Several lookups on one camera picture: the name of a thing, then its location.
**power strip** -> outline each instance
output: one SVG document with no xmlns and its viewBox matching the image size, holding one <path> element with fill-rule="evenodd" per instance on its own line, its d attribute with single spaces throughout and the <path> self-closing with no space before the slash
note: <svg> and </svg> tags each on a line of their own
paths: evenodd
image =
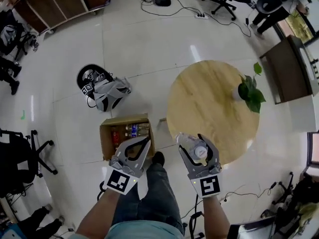
<svg viewBox="0 0 319 239">
<path fill-rule="evenodd" d="M 195 18 L 200 18 L 200 19 L 208 19 L 208 16 L 205 14 L 202 14 L 201 16 L 198 16 L 198 14 L 195 15 Z"/>
</svg>

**white tile floor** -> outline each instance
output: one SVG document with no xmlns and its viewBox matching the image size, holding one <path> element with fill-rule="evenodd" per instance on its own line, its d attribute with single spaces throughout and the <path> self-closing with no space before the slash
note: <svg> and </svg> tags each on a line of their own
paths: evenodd
<svg viewBox="0 0 319 239">
<path fill-rule="evenodd" d="M 210 1 L 180 1 L 184 6 L 205 12 L 216 7 Z M 238 6 L 236 23 L 249 33 L 243 22 L 250 9 L 232 3 Z M 172 0 L 171 7 L 152 5 L 145 9 L 170 14 L 180 9 L 180 5 Z M 230 22 L 225 10 L 215 17 L 223 23 Z M 18 93 L 11 96 L 9 86 L 0 84 L 0 127 L 23 133 L 36 129 L 40 143 L 54 140 L 55 146 L 43 155 L 59 171 L 53 176 L 43 169 L 44 178 L 35 180 L 27 196 L 17 201 L 16 208 L 32 213 L 41 205 L 52 203 L 56 215 L 65 216 L 67 227 L 77 227 L 96 203 L 99 184 L 106 173 L 107 162 L 102 161 L 100 148 L 100 123 L 111 117 L 148 113 L 156 149 L 165 155 L 165 168 L 184 216 L 194 205 L 195 191 L 167 125 L 157 126 L 166 114 L 169 87 L 186 66 L 205 59 L 228 62 L 251 75 L 258 57 L 279 42 L 273 29 L 265 36 L 265 41 L 254 35 L 248 38 L 235 25 L 195 19 L 187 10 L 171 17 L 148 14 L 141 11 L 139 0 L 112 0 L 97 16 L 81 17 L 46 36 L 37 52 L 30 51 L 21 60 Z M 105 67 L 115 76 L 128 77 L 133 86 L 130 96 L 112 113 L 88 108 L 76 85 L 78 71 L 90 63 Z M 287 181 L 289 171 L 296 172 L 297 179 L 305 165 L 306 134 L 292 132 L 288 106 L 274 105 L 265 74 L 257 77 L 257 83 L 267 102 L 262 105 L 256 140 L 245 155 L 224 167 L 220 198 L 235 190 L 259 194 L 274 181 Z M 147 191 L 145 177 L 139 190 L 141 197 Z M 279 192 L 275 188 L 271 196 L 260 199 L 231 195 L 222 206 L 231 223 L 255 220 Z M 200 220 L 196 231 L 203 231 Z"/>
</svg>

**jeans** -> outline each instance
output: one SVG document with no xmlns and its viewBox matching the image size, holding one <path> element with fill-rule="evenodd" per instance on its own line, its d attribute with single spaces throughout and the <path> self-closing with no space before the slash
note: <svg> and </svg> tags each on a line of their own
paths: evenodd
<svg viewBox="0 0 319 239">
<path fill-rule="evenodd" d="M 259 13 L 253 21 L 253 24 L 258 25 L 263 19 L 266 18 L 265 22 L 257 29 L 258 33 L 262 34 L 268 28 L 275 25 L 278 21 L 284 20 L 289 16 L 289 13 L 283 8 L 280 7 L 277 11 L 271 14 Z"/>
<path fill-rule="evenodd" d="M 50 239 L 62 226 L 61 221 L 55 219 L 52 223 L 38 229 L 44 217 L 49 213 L 44 207 L 36 210 L 31 217 L 18 223 L 19 228 L 28 239 Z"/>
<path fill-rule="evenodd" d="M 5 72 L 4 69 L 12 69 L 15 72 L 19 69 L 19 67 L 12 61 L 0 57 L 0 80 L 8 82 L 10 86 L 14 85 L 15 80 L 9 75 L 9 73 Z"/>
<path fill-rule="evenodd" d="M 140 200 L 138 184 L 126 195 L 121 195 L 116 206 L 112 225 L 127 221 L 158 221 L 177 228 L 182 234 L 179 208 L 165 169 L 158 163 L 146 172 L 149 190 Z"/>
</svg>

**potted plant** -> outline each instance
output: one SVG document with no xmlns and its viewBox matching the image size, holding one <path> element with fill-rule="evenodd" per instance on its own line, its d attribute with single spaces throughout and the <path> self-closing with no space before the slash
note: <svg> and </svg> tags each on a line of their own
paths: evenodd
<svg viewBox="0 0 319 239">
<path fill-rule="evenodd" d="M 233 98 L 235 100 L 244 100 L 248 108 L 255 113 L 260 112 L 261 103 L 265 102 L 263 93 L 257 89 L 256 75 L 262 73 L 262 68 L 257 62 L 254 64 L 255 76 L 252 78 L 245 75 L 245 78 L 241 77 L 242 83 L 239 84 L 238 88 L 233 90 Z"/>
</svg>

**black pants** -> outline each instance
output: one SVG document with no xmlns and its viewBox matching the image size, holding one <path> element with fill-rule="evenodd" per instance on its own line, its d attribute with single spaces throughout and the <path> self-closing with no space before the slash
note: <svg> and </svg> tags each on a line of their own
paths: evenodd
<svg viewBox="0 0 319 239">
<path fill-rule="evenodd" d="M 45 227 L 38 229 L 40 223 L 48 213 L 48 210 L 42 207 L 36 210 L 31 217 L 18 223 L 19 228 L 28 239 L 50 239 L 59 230 L 62 223 L 58 219 Z"/>
<path fill-rule="evenodd" d="M 5 69 L 12 69 L 14 72 L 19 70 L 19 67 L 12 61 L 0 57 L 0 80 L 8 82 L 10 85 L 15 83 L 15 80 L 5 71 Z"/>
<path fill-rule="evenodd" d="M 262 34 L 278 21 L 284 20 L 288 16 L 289 13 L 283 7 L 280 7 L 277 11 L 271 14 L 259 13 L 254 19 L 253 24 L 258 25 L 264 18 L 266 18 L 265 22 L 257 29 L 258 33 Z"/>
</svg>

